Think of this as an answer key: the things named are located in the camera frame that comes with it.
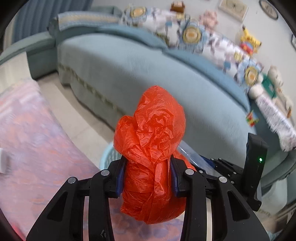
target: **white wall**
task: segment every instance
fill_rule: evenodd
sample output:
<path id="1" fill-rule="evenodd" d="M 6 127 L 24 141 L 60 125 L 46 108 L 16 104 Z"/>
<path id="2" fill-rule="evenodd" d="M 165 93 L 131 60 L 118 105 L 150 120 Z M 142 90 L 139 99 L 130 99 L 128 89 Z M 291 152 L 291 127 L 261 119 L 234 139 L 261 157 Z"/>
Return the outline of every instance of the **white wall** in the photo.
<path id="1" fill-rule="evenodd" d="M 281 71 L 284 86 L 283 90 L 295 104 L 292 112 L 296 120 L 296 51 L 291 45 L 292 31 L 279 16 L 277 21 L 269 18 L 261 9 L 259 0 L 241 0 L 249 6 L 243 24 L 262 42 L 262 46 L 254 57 L 265 66 L 267 72 L 270 65 L 276 65 Z M 135 6 L 158 7 L 169 9 L 173 0 L 94 0 L 94 6 L 115 5 L 125 9 L 130 3 Z M 184 0 L 185 12 L 194 18 L 198 18 L 205 10 L 216 10 L 219 24 L 216 31 L 224 34 L 231 40 L 235 40 L 238 31 L 241 31 L 242 23 L 218 9 L 220 0 Z"/>

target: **picture frame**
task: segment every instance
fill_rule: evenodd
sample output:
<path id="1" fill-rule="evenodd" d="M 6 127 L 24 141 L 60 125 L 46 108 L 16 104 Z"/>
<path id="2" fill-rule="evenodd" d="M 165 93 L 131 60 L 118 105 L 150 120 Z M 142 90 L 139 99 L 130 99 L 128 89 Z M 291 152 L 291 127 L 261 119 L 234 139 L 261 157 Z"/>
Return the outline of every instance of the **picture frame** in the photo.
<path id="1" fill-rule="evenodd" d="M 222 0 L 218 6 L 219 9 L 228 13 L 240 22 L 244 21 L 249 7 L 239 0 Z"/>
<path id="2" fill-rule="evenodd" d="M 294 34 L 292 34 L 292 37 L 291 37 L 291 44 L 294 47 L 294 49 L 296 50 L 296 38 L 295 38 Z"/>
<path id="3" fill-rule="evenodd" d="M 259 0 L 259 5 L 267 16 L 269 16 L 273 20 L 278 20 L 279 13 L 277 9 L 273 5 L 271 5 L 270 2 L 268 2 L 267 0 Z"/>

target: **silver screw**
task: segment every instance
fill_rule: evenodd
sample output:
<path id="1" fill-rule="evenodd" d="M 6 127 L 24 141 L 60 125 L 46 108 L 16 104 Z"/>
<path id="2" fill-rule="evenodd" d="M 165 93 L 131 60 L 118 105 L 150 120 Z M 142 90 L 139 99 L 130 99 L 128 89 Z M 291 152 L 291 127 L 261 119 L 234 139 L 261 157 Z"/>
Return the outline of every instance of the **silver screw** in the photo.
<path id="1" fill-rule="evenodd" d="M 110 174 L 110 172 L 108 170 L 101 171 L 102 176 L 108 176 L 109 174 Z"/>
<path id="2" fill-rule="evenodd" d="M 76 182 L 76 178 L 71 177 L 68 179 L 68 183 L 74 183 L 74 182 Z"/>
<path id="3" fill-rule="evenodd" d="M 192 169 L 186 169 L 185 173 L 187 175 L 193 175 L 194 171 Z"/>
<path id="4" fill-rule="evenodd" d="M 227 178 L 226 177 L 219 177 L 219 181 L 222 182 L 222 183 L 226 183 Z"/>

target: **orange plastic bag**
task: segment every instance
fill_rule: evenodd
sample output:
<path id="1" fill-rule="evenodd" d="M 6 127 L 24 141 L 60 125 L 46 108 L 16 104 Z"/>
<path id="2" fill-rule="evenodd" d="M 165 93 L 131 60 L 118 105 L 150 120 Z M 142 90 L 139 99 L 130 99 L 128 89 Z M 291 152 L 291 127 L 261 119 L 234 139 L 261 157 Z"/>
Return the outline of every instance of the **orange plastic bag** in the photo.
<path id="1" fill-rule="evenodd" d="M 147 224 L 178 217 L 185 210 L 185 198 L 171 190 L 170 156 L 185 132 L 181 105 L 163 88 L 144 92 L 134 116 L 122 117 L 116 127 L 114 148 L 128 159 L 121 212 Z"/>

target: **pink plush toy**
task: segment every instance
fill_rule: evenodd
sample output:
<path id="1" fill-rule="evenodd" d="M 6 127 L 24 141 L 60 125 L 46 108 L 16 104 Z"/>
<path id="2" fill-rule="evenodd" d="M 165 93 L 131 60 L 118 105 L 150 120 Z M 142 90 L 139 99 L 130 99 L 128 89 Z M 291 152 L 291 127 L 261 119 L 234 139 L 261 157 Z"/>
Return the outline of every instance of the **pink plush toy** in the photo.
<path id="1" fill-rule="evenodd" d="M 214 28 L 218 24 L 217 13 L 214 11 L 206 10 L 203 15 L 200 15 L 199 23 L 204 25 L 206 29 L 214 30 Z"/>

